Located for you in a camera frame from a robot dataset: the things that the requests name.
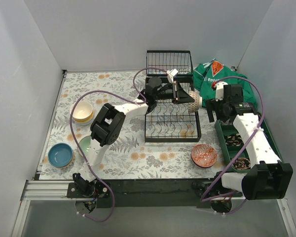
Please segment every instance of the green plastic bin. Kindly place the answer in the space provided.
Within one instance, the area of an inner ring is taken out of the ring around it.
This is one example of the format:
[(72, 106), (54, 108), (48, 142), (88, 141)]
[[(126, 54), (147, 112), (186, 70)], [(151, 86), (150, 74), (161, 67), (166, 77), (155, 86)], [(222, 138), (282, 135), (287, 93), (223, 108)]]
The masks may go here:
[[(274, 139), (272, 137), (272, 134), (270, 133), (270, 130), (266, 124), (265, 121), (263, 121), (261, 128), (264, 129), (264, 134), (266, 135), (266, 139), (269, 142), (271, 148), (275, 152), (275, 154), (280, 158), (281, 161), (282, 157), (277, 149), (277, 146), (274, 142)], [(230, 134), (238, 133), (237, 129), (233, 125), (222, 125), (220, 120), (217, 120), (215, 123), (215, 129), (217, 132), (218, 140), (220, 143), (220, 146), (222, 148), (222, 155), (223, 159), (226, 164), (229, 164), (230, 161), (236, 156), (236, 154), (240, 151), (242, 146), (236, 147), (236, 146), (227, 146), (225, 143), (225, 138), (224, 136), (228, 136)], [(246, 150), (240, 155), (240, 157), (246, 157), (249, 158), (248, 153)], [(238, 170), (235, 169), (234, 167), (229, 168), (229, 172), (237, 172), (237, 173), (248, 173), (250, 169), (246, 170)]]

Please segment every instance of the red bowl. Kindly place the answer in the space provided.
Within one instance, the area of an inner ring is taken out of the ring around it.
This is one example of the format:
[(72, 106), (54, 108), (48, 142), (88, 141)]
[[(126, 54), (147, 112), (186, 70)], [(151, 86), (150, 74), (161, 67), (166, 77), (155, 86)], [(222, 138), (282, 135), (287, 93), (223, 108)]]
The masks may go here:
[(199, 167), (209, 168), (217, 161), (217, 152), (207, 144), (199, 144), (192, 149), (192, 161)]

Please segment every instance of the black dish rack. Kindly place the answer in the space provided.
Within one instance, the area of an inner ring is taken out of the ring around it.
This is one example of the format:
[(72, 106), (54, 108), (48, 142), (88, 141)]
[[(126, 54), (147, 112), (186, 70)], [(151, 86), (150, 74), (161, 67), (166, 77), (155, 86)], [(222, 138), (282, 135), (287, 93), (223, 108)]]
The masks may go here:
[[(177, 69), (174, 78), (189, 93), (193, 87), (193, 65), (190, 51), (149, 50), (147, 67), (165, 70)], [(167, 75), (147, 69), (146, 83), (150, 77), (160, 77), (167, 83)], [(198, 112), (189, 114), (187, 104), (173, 104), (171, 100), (157, 100), (156, 108), (145, 116), (145, 142), (198, 142), (201, 126)]]

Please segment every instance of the triangular logo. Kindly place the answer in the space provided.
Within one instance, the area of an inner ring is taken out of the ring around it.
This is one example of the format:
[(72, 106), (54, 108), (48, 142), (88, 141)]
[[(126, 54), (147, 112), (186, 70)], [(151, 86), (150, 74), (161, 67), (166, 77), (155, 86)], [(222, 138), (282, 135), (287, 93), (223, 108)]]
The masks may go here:
[(213, 77), (219, 73), (221, 70), (223, 69), (223, 64), (221, 64), (218, 61), (214, 61), (212, 63), (212, 73), (213, 73)]

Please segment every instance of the green t-shirt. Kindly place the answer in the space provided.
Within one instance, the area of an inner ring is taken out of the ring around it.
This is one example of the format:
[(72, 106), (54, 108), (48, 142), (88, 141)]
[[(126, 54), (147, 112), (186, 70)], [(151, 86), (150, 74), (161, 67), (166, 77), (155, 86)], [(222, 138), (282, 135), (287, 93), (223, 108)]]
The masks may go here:
[[(203, 97), (202, 106), (205, 107), (205, 100), (215, 98), (216, 92), (212, 89), (212, 84), (215, 81), (218, 81), (221, 78), (229, 76), (238, 76), (247, 78), (243, 74), (232, 71), (230, 68), (226, 67), (224, 64), (213, 59), (209, 63), (200, 64), (193, 74), (194, 87), (200, 91), (200, 96)], [(229, 78), (224, 80), (228, 84), (240, 84), (242, 85), (244, 101), (251, 102), (257, 107), (257, 101), (253, 94), (253, 91), (250, 87), (250, 84), (247, 81)]]

